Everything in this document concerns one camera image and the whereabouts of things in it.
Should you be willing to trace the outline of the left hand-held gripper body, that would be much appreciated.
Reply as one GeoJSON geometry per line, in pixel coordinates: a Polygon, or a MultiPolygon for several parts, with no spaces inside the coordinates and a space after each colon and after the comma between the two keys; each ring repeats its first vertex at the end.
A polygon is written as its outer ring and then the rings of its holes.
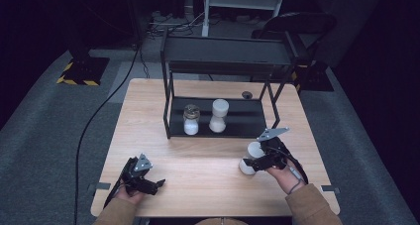
{"type": "Polygon", "coordinates": [[[129,191],[136,190],[142,192],[143,188],[154,187],[152,181],[145,179],[145,175],[152,167],[152,163],[144,154],[129,158],[122,170],[121,179],[129,191]]]}

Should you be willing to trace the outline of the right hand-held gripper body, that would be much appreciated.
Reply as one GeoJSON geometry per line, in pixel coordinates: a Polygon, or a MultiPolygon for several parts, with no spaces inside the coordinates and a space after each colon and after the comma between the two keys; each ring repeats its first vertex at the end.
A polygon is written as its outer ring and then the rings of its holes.
{"type": "Polygon", "coordinates": [[[264,158],[261,165],[267,165],[268,168],[272,166],[284,169],[286,166],[286,156],[288,149],[284,143],[279,139],[279,135],[288,132],[289,128],[265,129],[262,134],[257,137],[257,141],[261,144],[261,149],[264,152],[264,158]]]}

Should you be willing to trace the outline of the white lid glass jar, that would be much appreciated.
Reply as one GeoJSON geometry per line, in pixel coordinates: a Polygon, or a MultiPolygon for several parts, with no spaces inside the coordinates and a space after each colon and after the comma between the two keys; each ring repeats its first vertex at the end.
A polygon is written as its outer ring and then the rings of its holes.
{"type": "Polygon", "coordinates": [[[264,155],[263,150],[261,149],[261,144],[259,142],[251,142],[247,147],[247,154],[240,160],[239,168],[243,174],[254,175],[256,172],[252,167],[249,167],[245,164],[244,159],[255,160],[264,155]]]}
{"type": "Polygon", "coordinates": [[[214,133],[222,133],[226,129],[225,117],[228,111],[229,103],[225,99],[216,99],[213,101],[209,128],[214,133]]]}

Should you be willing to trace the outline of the silver lid glass jar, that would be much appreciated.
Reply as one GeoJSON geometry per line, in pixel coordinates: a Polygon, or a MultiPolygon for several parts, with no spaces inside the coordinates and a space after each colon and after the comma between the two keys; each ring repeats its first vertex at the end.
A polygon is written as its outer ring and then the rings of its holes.
{"type": "Polygon", "coordinates": [[[196,135],[199,131],[200,109],[194,104],[188,104],[183,111],[183,129],[186,135],[196,135]]]}

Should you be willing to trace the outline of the black metal shelf rack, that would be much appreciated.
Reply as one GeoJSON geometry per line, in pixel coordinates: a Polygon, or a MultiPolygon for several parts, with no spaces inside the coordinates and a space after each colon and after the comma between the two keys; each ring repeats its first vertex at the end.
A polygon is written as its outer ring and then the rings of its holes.
{"type": "Polygon", "coordinates": [[[270,77],[277,68],[289,76],[295,68],[285,45],[274,40],[184,37],[165,34],[160,46],[160,62],[165,92],[163,123],[166,136],[183,137],[183,111],[188,104],[200,109],[199,137],[214,137],[209,128],[213,96],[177,96],[173,76],[183,74],[259,76],[259,97],[244,99],[242,95],[228,100],[230,108],[227,128],[217,134],[226,138],[255,138],[266,128],[263,101],[276,105],[280,91],[273,90],[270,77]]]}

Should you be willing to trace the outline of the person's left hand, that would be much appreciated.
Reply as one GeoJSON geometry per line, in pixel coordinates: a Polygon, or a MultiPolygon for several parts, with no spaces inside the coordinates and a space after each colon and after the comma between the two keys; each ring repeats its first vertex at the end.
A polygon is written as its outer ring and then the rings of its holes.
{"type": "Polygon", "coordinates": [[[143,200],[144,196],[145,195],[143,193],[138,191],[134,193],[129,193],[125,186],[121,186],[118,189],[118,192],[115,194],[116,198],[128,201],[134,205],[139,205],[140,202],[143,200]]]}

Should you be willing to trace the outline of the person's right hand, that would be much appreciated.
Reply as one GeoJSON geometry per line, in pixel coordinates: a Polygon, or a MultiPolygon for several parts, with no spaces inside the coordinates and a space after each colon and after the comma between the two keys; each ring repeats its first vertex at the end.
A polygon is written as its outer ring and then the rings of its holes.
{"type": "Polygon", "coordinates": [[[287,166],[284,169],[273,166],[266,171],[274,177],[286,194],[291,194],[305,185],[302,175],[292,162],[287,162],[287,166]]]}

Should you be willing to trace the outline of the person's lap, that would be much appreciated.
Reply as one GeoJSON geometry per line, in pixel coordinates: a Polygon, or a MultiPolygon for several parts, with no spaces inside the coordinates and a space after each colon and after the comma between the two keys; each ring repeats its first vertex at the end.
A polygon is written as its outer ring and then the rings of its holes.
{"type": "Polygon", "coordinates": [[[194,225],[249,225],[248,223],[234,218],[207,218],[194,225]]]}

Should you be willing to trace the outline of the black stand base striped tape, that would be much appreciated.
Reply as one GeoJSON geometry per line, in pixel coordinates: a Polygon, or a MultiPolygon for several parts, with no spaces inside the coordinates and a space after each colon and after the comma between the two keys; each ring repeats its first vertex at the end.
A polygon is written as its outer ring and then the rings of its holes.
{"type": "Polygon", "coordinates": [[[72,59],[64,68],[57,83],[100,85],[101,77],[110,59],[108,57],[91,56],[89,49],[84,46],[80,38],[70,37],[66,40],[66,43],[72,59]]]}
{"type": "Polygon", "coordinates": [[[297,66],[291,74],[296,91],[333,91],[334,87],[326,73],[327,68],[328,65],[322,61],[297,66]]]}

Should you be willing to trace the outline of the black chair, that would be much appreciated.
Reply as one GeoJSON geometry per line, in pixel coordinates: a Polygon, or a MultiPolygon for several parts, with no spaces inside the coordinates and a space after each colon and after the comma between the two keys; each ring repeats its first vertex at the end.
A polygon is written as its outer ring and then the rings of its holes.
{"type": "Polygon", "coordinates": [[[282,42],[296,68],[310,70],[320,42],[336,25],[332,14],[292,12],[269,19],[252,38],[282,42]]]}

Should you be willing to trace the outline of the grey fabric panel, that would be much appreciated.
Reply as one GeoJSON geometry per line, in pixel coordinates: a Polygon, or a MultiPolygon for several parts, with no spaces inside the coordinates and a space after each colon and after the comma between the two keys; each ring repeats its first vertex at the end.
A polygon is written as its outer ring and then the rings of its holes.
{"type": "Polygon", "coordinates": [[[337,25],[325,38],[324,62],[337,67],[379,0],[334,0],[330,13],[337,25]]]}

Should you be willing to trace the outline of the white step ladder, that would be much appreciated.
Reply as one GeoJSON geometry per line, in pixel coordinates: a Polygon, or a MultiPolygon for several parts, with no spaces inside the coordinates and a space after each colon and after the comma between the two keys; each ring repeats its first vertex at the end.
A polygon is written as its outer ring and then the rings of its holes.
{"type": "Polygon", "coordinates": [[[202,37],[209,35],[209,16],[211,7],[253,9],[271,11],[272,16],[279,14],[283,0],[204,0],[204,20],[202,37]]]}

